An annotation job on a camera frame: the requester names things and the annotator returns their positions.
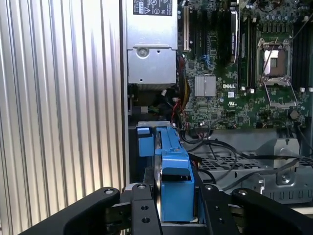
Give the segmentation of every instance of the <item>warning label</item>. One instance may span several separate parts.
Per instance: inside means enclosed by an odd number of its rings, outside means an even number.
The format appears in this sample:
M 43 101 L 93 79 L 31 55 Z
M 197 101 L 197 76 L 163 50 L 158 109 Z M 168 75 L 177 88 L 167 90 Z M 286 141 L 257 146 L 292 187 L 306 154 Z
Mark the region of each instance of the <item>warning label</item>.
M 173 0 L 134 0 L 134 15 L 172 16 Z

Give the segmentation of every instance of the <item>screw hole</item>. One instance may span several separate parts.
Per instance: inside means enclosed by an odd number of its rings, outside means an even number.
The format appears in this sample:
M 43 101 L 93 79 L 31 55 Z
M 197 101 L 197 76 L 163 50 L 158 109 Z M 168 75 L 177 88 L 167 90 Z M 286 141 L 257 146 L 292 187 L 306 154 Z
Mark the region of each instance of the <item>screw hole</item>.
M 149 223 L 150 222 L 150 219 L 145 217 L 141 220 L 143 223 Z
M 114 192 L 113 189 L 107 189 L 107 190 L 104 191 L 105 194 L 111 194 L 113 192 Z
M 146 188 L 146 186 L 143 185 L 143 184 L 140 184 L 140 185 L 137 186 L 137 188 L 139 188 L 139 189 L 144 189 L 144 188 Z

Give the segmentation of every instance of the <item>metal grille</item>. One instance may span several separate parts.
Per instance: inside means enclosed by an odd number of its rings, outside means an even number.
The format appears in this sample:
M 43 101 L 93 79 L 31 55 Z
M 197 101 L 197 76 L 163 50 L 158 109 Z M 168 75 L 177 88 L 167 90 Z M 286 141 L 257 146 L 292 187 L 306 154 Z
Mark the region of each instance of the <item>metal grille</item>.
M 117 0 L 0 1 L 0 216 L 19 234 L 121 189 Z
M 300 161 L 300 164 L 301 165 L 304 165 L 304 166 L 310 166 L 310 165 L 313 165 L 313 159 L 312 158 L 306 158 L 306 160 L 301 160 Z
M 202 161 L 201 168 L 206 170 L 228 170 L 235 161 L 234 156 L 216 155 L 217 160 L 212 155 L 208 155 Z M 262 168 L 256 160 L 248 160 L 238 156 L 235 169 L 258 169 Z

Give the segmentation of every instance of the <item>pcie slot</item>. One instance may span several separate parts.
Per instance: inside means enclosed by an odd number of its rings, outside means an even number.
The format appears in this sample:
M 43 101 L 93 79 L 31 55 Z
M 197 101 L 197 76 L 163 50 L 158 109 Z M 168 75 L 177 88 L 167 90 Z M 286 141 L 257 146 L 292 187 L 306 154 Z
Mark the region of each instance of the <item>pcie slot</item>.
M 248 87 L 248 77 L 250 70 L 250 21 L 246 20 L 241 24 L 240 29 L 240 52 L 239 52 L 239 69 L 238 69 L 238 89 Z
M 230 62 L 235 63 L 237 58 L 237 41 L 238 41 L 238 13 L 237 11 L 231 11 L 230 16 L 230 30 L 231 30 L 231 40 L 230 40 Z
M 190 37 L 192 38 L 192 43 L 190 44 L 190 48 L 192 51 L 193 58 L 195 59 L 197 56 L 197 44 L 198 42 L 198 11 L 193 10 L 190 16 Z
M 207 54 L 207 29 L 208 29 L 208 16 L 207 11 L 202 11 L 202 46 L 201 46 L 201 55 Z
M 189 8 L 183 8 L 183 40 L 184 51 L 189 51 Z
M 248 60 L 251 61 L 250 63 L 250 74 L 248 76 L 249 80 L 249 87 L 255 88 L 256 87 L 256 46 L 257 46 L 257 38 L 256 38 L 256 30 L 257 26 L 256 23 L 250 23 L 250 45 L 249 48 L 251 48 L 250 57 Z
M 196 43 L 196 56 L 198 59 L 201 59 L 202 54 L 202 46 L 203 46 L 203 30 L 202 30 L 202 19 L 203 14 L 200 12 L 198 14 L 198 21 L 197 21 L 197 43 Z

